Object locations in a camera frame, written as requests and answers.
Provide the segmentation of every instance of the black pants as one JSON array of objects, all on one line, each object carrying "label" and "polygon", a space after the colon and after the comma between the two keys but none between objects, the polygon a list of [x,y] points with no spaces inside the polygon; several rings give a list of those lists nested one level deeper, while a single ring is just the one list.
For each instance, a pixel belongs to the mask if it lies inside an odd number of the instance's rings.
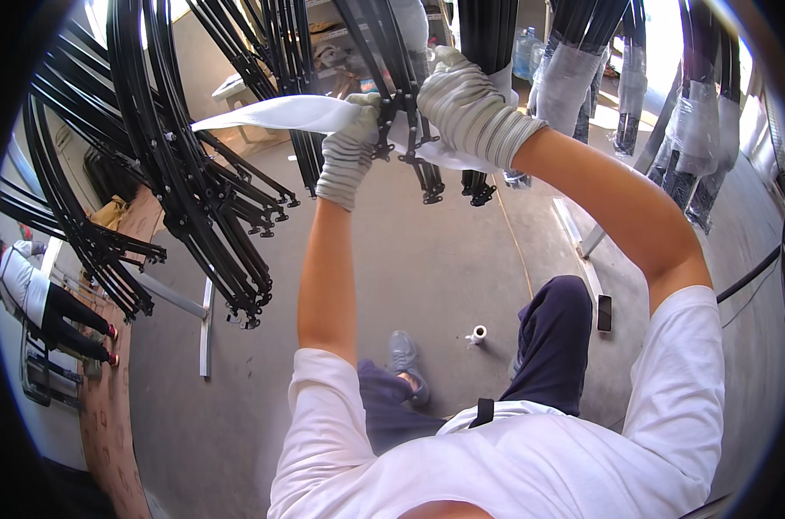
[{"label": "black pants", "polygon": [[82,336],[78,330],[64,320],[64,317],[93,328],[101,332],[102,335],[106,335],[109,328],[103,317],[87,308],[60,286],[50,283],[41,331],[46,337],[67,348],[74,349],[85,357],[98,359],[102,362],[110,359],[110,354],[104,346]]},{"label": "black pants", "polygon": [[[519,317],[522,364],[500,400],[531,400],[579,416],[592,327],[592,301],[583,280],[554,277]],[[444,424],[404,407],[412,398],[408,381],[377,368],[372,360],[357,364],[357,378],[376,454],[431,436]]]}]

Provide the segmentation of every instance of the gray floor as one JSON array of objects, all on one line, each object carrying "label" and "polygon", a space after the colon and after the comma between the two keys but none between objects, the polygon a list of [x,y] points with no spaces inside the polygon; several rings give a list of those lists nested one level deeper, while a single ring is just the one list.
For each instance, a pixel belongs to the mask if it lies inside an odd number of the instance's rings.
[{"label": "gray floor", "polygon": [[[602,131],[593,131],[603,138]],[[291,153],[283,144],[251,161],[302,192],[296,163],[286,160]],[[411,170],[397,160],[376,161],[354,214],[359,353],[380,365],[389,333],[409,331],[421,346],[433,394],[428,412],[434,416],[471,406],[478,397],[497,397],[507,385],[516,312],[530,297],[518,247],[534,291],[552,276],[579,274],[551,208],[551,197],[558,195],[552,187],[538,180],[530,191],[501,186],[503,214],[498,199],[472,208],[459,194],[458,172],[442,174],[445,200],[424,206]],[[297,347],[296,297],[314,206],[303,199],[275,229],[276,237],[255,239],[271,266],[273,301],[253,331],[217,315],[210,381],[198,376],[196,318],[157,298],[153,317],[133,326],[134,447],[142,483],[169,517],[265,514],[289,419],[285,391]],[[590,217],[570,207],[581,232],[588,232]],[[781,218],[740,158],[713,209],[712,232],[701,234],[717,292],[770,252]],[[205,277],[184,247],[167,232],[155,241],[168,247],[170,259],[149,266],[149,274],[200,301]],[[593,258],[605,291],[614,297],[614,333],[592,337],[581,411],[586,420],[619,431],[631,391],[629,368],[647,328],[646,283],[608,239]],[[760,281],[721,305],[723,322]],[[740,484],[776,416],[785,381],[783,314],[777,272],[725,329],[726,432],[714,497]],[[487,347],[468,348],[464,335],[479,324],[488,328]]]}]

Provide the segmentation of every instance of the shelf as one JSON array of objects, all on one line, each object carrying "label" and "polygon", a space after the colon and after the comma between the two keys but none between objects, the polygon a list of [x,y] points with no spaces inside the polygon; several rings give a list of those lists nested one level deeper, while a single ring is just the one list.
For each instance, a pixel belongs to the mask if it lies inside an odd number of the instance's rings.
[{"label": "shelf", "polygon": [[[359,25],[357,27],[359,29],[361,29],[362,31],[366,31],[366,29],[369,28],[369,26],[367,26],[366,23],[362,23],[361,25]],[[340,37],[340,36],[346,36],[348,34],[349,34],[349,31],[347,31],[346,29],[337,29],[336,31],[327,32],[324,36],[320,36],[318,38],[318,40],[315,41],[315,45],[317,45],[318,43],[321,43],[321,42],[325,42],[326,40],[331,40],[333,38],[337,38],[337,37]]]},{"label": "shelf", "polygon": [[318,79],[326,79],[327,77],[334,76],[338,73],[338,68],[327,68],[318,72]]}]

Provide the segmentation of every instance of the white t-shirt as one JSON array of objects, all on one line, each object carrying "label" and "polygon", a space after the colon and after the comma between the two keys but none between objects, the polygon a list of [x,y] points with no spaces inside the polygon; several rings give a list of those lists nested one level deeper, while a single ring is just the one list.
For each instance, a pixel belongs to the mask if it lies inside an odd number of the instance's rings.
[{"label": "white t-shirt", "polygon": [[24,242],[24,240],[15,242],[0,258],[0,275],[14,302],[23,309],[34,326],[40,328],[44,322],[44,308],[50,281],[32,263],[26,261],[30,256],[32,256],[32,242]]},{"label": "white t-shirt", "polygon": [[689,286],[657,308],[631,376],[623,434],[532,402],[498,402],[491,423],[467,429],[476,410],[462,411],[436,436],[376,457],[355,369],[301,349],[268,517],[396,518],[432,501],[497,518],[681,516],[704,504],[721,455],[724,357],[712,289]]}]

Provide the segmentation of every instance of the gray striped glove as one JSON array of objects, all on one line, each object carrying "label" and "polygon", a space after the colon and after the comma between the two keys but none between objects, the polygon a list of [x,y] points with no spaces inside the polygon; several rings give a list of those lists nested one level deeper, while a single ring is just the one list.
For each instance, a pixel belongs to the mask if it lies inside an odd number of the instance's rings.
[{"label": "gray striped glove", "polygon": [[364,108],[355,121],[324,139],[324,170],[315,192],[348,212],[355,210],[355,191],[372,165],[373,145],[378,139],[378,94],[351,94],[347,101]]},{"label": "gray striped glove", "polygon": [[479,66],[457,49],[436,47],[436,60],[436,71],[418,94],[418,109],[454,150],[510,169],[523,142],[548,123],[506,105]]}]

